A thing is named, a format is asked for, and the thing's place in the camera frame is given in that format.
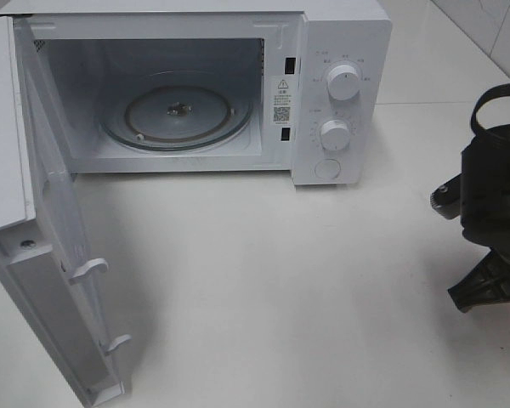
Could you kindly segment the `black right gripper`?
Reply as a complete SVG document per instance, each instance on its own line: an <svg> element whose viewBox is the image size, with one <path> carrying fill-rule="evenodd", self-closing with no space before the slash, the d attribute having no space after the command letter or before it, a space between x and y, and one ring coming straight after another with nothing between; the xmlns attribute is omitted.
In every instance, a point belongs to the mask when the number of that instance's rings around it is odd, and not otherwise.
<svg viewBox="0 0 510 408"><path fill-rule="evenodd" d="M474 137L462 152L462 234L492 249L447 290L463 313L510 303L510 125L490 132L490 137Z"/></svg>

